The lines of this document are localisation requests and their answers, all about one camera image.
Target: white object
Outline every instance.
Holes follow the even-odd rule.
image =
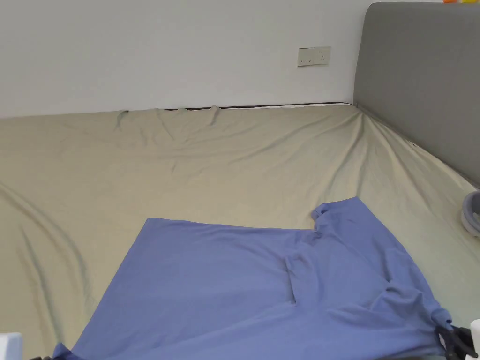
[[[472,331],[473,347],[475,351],[480,352],[480,320],[475,320],[470,324],[470,330]],[[465,356],[465,360],[473,360],[470,355]]]
[[[20,333],[0,334],[0,360],[22,360],[23,344]]]
[[[328,65],[330,62],[331,47],[300,48],[297,65],[298,67]]]

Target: fitted bed sheet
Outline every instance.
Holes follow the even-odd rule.
[[[480,314],[474,188],[353,106],[159,109],[0,120],[0,332],[71,347],[148,217],[311,229],[358,196],[454,322]]]

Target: bed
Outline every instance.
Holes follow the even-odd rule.
[[[396,101],[388,98],[384,106],[391,84],[384,74],[415,73],[394,61],[379,69],[374,56],[387,49],[389,34],[401,33],[379,19],[407,14],[410,26],[423,27],[432,11],[437,19],[451,17],[443,6],[369,9],[356,106],[125,110],[0,121],[0,332],[21,332],[27,358],[50,354],[57,342],[73,346],[148,217],[310,229],[312,209],[353,196],[405,246],[455,323],[468,326],[480,314],[480,242],[463,229],[459,214],[480,180],[478,157],[464,156],[478,154],[471,134],[479,123],[466,112],[480,108],[459,96],[456,123],[436,126],[445,116],[413,106],[414,99],[405,98],[411,84],[399,79]],[[480,18],[478,11],[452,9],[457,21]],[[467,23],[478,36],[480,22]],[[428,79],[423,84],[432,86]],[[442,112],[450,108],[443,105]],[[426,116],[429,126],[415,127]],[[445,141],[452,129],[458,137]]]

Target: fabric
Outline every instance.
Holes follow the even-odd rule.
[[[150,218],[73,352],[82,359],[381,359],[440,355],[441,308],[358,199],[315,230]],[[65,351],[63,346],[58,353]]]
[[[379,2],[365,16],[354,102],[480,186],[480,6]]]
[[[312,229],[358,196],[468,327],[480,241],[467,181],[352,106],[146,110],[0,121],[0,332],[72,348],[148,217]]]

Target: electrical socket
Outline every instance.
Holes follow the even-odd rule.
[[[306,66],[328,65],[330,63],[330,52],[330,46],[300,48],[297,66],[303,68]]]

